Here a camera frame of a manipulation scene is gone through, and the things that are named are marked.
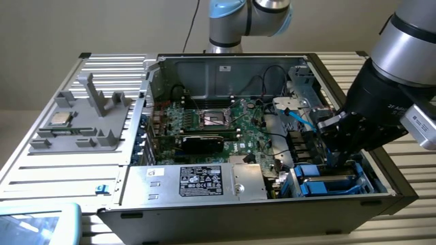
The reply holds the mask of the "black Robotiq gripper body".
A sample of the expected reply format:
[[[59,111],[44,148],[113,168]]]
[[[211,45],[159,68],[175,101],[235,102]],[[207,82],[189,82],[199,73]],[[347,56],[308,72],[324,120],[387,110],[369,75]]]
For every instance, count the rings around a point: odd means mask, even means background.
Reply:
[[[367,59],[347,93],[340,125],[352,128],[364,118],[376,126],[399,127],[412,104],[399,84],[379,73],[372,59]]]

